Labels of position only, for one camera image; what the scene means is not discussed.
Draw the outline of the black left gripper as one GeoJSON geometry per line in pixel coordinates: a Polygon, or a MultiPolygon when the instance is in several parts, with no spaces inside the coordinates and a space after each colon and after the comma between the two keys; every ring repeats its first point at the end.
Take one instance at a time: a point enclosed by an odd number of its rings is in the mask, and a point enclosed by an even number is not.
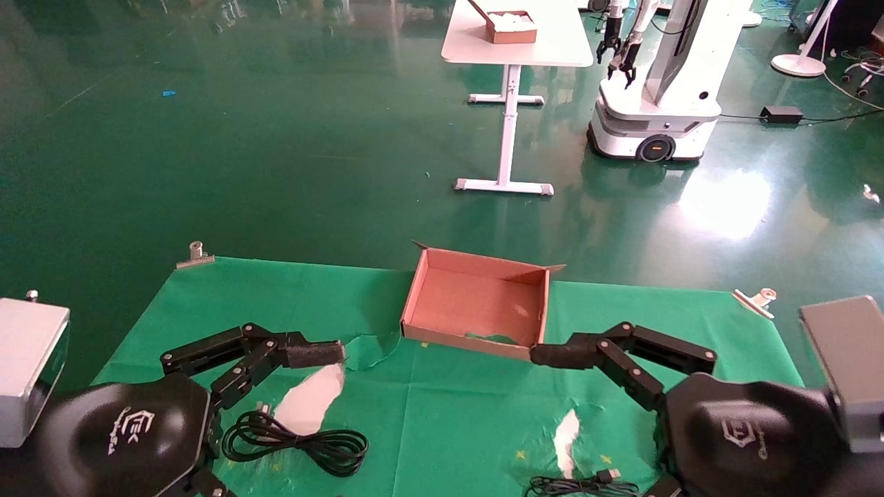
{"type": "Polygon", "coordinates": [[[56,394],[14,449],[14,494],[230,496],[213,472],[215,409],[233,408],[278,368],[344,359],[338,340],[310,342],[297,331],[246,323],[162,353],[167,377],[161,380],[56,394]],[[233,368],[211,384],[211,394],[189,378],[230,362],[233,368]]]}

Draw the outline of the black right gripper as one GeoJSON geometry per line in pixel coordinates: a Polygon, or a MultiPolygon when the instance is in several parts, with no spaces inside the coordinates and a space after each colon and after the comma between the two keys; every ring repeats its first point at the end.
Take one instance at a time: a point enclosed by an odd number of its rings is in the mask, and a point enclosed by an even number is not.
{"type": "Polygon", "coordinates": [[[661,476],[647,496],[855,496],[858,479],[826,393],[711,377],[716,354],[642,325],[536,344],[530,361],[602,371],[657,410],[661,476]],[[636,358],[692,374],[666,394],[636,358]]]}

